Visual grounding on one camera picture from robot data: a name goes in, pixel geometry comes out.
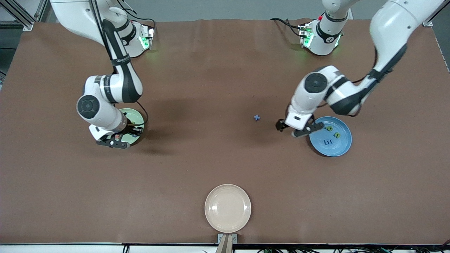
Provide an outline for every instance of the plate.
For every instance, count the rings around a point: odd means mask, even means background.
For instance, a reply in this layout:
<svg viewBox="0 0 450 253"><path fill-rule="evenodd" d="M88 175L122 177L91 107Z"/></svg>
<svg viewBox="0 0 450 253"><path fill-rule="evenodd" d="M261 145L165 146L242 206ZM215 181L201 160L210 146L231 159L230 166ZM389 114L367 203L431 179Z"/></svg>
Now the plate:
<svg viewBox="0 0 450 253"><path fill-rule="evenodd" d="M125 117L127 117L133 124L142 124L144 122L144 118L140 114L140 112L131 109L131 108L122 108L119 109L121 112L126 113ZM135 141L137 141L139 136L133 136L131 134L124 134L122 136L121 141L128 142L129 144L133 144Z"/></svg>
<svg viewBox="0 0 450 253"><path fill-rule="evenodd" d="M247 193L236 185L220 185L206 198L206 219L221 233L230 234L242 229L251 212L252 205Z"/></svg>
<svg viewBox="0 0 450 253"><path fill-rule="evenodd" d="M325 126L319 131L312 132L309 137L314 148L321 154L330 157L345 154L351 146L351 132L348 126L335 117L320 117L316 123Z"/></svg>

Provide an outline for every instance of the floor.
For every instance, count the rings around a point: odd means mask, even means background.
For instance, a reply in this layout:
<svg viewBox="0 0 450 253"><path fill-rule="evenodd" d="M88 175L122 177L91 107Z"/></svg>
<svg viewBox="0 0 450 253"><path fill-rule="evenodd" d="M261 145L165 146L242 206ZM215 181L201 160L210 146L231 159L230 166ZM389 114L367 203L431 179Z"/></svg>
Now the floor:
<svg viewBox="0 0 450 253"><path fill-rule="evenodd" d="M386 0L364 0L351 8L354 19L371 19ZM316 18L323 12L321 1L284 0L127 0L137 10L138 17L151 17L157 22L193 21L198 19L270 19L302 17ZM9 19L0 15L0 20ZM55 22L52 11L45 19ZM433 30L444 58L450 59L450 7L443 9L433 20ZM21 28L1 28L0 48L16 48ZM7 74L14 57L14 50L0 49L0 71Z"/></svg>

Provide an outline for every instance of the blue plate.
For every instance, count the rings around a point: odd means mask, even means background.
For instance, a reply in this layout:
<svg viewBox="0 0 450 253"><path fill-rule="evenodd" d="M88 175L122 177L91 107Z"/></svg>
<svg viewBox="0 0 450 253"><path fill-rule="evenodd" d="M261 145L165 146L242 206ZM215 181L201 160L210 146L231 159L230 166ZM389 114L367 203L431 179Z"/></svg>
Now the blue plate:
<svg viewBox="0 0 450 253"><path fill-rule="evenodd" d="M324 128L312 132L309 137L314 148L321 154L336 157L345 154L351 146L351 133L348 126L335 117L320 117L316 123L323 122Z"/></svg>

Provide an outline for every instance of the black cable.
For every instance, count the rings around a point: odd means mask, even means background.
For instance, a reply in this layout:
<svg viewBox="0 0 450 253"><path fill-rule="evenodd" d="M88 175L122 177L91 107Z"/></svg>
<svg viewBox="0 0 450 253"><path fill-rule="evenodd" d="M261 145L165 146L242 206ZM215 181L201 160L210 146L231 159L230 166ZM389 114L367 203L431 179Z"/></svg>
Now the black cable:
<svg viewBox="0 0 450 253"><path fill-rule="evenodd" d="M358 116L358 114L359 114L360 111L361 111L361 107L362 107L361 103L359 103L358 105L359 105L359 108L358 108L358 110L356 111L355 115L349 115L350 117L356 117L356 116Z"/></svg>
<svg viewBox="0 0 450 253"><path fill-rule="evenodd" d="M286 23L284 20L282 20L282 19L280 19L280 18L271 18L270 20L280 21L281 23L283 23L283 24L285 24L285 25L287 25L287 26L290 26L290 27L292 27L292 28L297 28L297 29L298 29L298 27L293 26L293 25L291 25L291 24L288 24L288 23Z"/></svg>
<svg viewBox="0 0 450 253"><path fill-rule="evenodd" d="M289 28L291 29L291 31L292 31L295 35L297 35L297 36L299 36L299 37L302 37L302 38L306 38L305 35L300 35L300 34L298 34L298 33L296 33L296 32L294 31L294 28L298 29L298 26L293 26L293 25L291 25L291 23L289 22L289 19L286 19L286 21L283 21L283 20L280 19L280 18L271 18L270 20L280 21L281 23L283 23L283 24L289 26Z"/></svg>
<svg viewBox="0 0 450 253"><path fill-rule="evenodd" d="M128 253L130 246L128 244L123 245L122 253Z"/></svg>
<svg viewBox="0 0 450 253"><path fill-rule="evenodd" d="M130 15L130 16L132 16L132 17L134 17L134 18L140 19L140 20L151 20L151 21L153 22L153 27L156 28L156 22L155 22L153 19L151 19L151 18L139 18L139 17L137 17L137 16L131 14L131 13L128 11L128 10L131 10L131 9L128 9L128 8L123 7L123 5L120 3L120 1L121 1L121 0L117 0L117 2L119 3L120 7L122 7L122 9L123 9L126 13L128 13L128 15Z"/></svg>
<svg viewBox="0 0 450 253"><path fill-rule="evenodd" d="M311 125L314 125L314 124L315 124L315 116L314 116L314 113L311 115L310 119L312 119Z"/></svg>
<svg viewBox="0 0 450 253"><path fill-rule="evenodd" d="M146 119L142 124L128 124L129 126L132 126L132 127L145 125L149 121L149 114L147 113L147 110L145 110L145 108L139 103L139 101L136 101L136 103L144 110Z"/></svg>
<svg viewBox="0 0 450 253"><path fill-rule="evenodd" d="M315 251L311 248L306 248L306 247L294 247L295 250L300 250L302 252L307 252L307 253L319 253L318 251Z"/></svg>
<svg viewBox="0 0 450 253"><path fill-rule="evenodd" d="M447 2L438 12L436 12L436 14L434 14L428 21L430 22L435 16L437 16L448 4L450 4L450 2Z"/></svg>
<svg viewBox="0 0 450 253"><path fill-rule="evenodd" d="M391 250L388 250L388 251L389 251L389 252L392 252L392 251L396 250L398 247L400 247L400 245L397 245L395 248L393 248L393 249L391 249Z"/></svg>
<svg viewBox="0 0 450 253"><path fill-rule="evenodd" d="M325 102L325 103L323 103L321 105L318 105L317 108L324 107L325 105L327 105L327 102Z"/></svg>
<svg viewBox="0 0 450 253"><path fill-rule="evenodd" d="M375 59L373 60L373 65L372 65L372 68L374 68L375 67L375 64L377 64L377 61L378 61L378 52L377 52L377 48L375 48ZM366 77L367 75L365 75L365 76L363 76L363 78L361 78L361 79L358 79L358 80L356 80L356 81L351 81L352 83L357 83L357 82L360 82L360 81L362 81L362 80L364 80L364 78Z"/></svg>
<svg viewBox="0 0 450 253"><path fill-rule="evenodd" d="M106 35L105 35L104 30L101 25L102 21L100 20L100 10L99 10L99 6L97 4L97 0L89 0L89 2L92 7L92 13L94 14L95 22L97 23L97 28L99 29L100 36L102 37L103 44L106 48L106 52L108 53L109 58L112 59L111 51L109 50L108 41L106 40Z"/></svg>
<svg viewBox="0 0 450 253"><path fill-rule="evenodd" d="M306 38L306 35L300 35L300 34L298 34L298 33L296 33L296 32L294 31L294 29L292 28L291 23L289 23L289 19L286 19L286 22L288 23L289 28L291 29L291 31L292 31L295 35L297 35L297 36L299 36L299 37L302 37L302 38Z"/></svg>
<svg viewBox="0 0 450 253"><path fill-rule="evenodd" d="M358 252L373 253L374 252L368 248L360 248L360 247L345 247L345 248L340 249L338 252L342 253L346 249L357 249L357 251L354 251L353 253L358 253Z"/></svg>

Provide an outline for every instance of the green plate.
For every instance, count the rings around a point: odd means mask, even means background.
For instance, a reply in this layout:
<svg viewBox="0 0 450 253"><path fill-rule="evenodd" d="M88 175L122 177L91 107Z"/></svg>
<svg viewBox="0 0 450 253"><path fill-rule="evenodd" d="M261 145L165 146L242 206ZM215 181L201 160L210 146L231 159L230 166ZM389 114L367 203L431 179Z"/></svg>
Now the green plate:
<svg viewBox="0 0 450 253"><path fill-rule="evenodd" d="M122 108L119 110L123 113L126 113L125 117L127 117L131 121L132 124L142 124L144 122L144 118L142 117L142 115L134 109ZM121 141L128 142L129 144L133 144L138 139L139 139L139 136L133 137L133 135L131 135L131 134L125 134L122 136Z"/></svg>

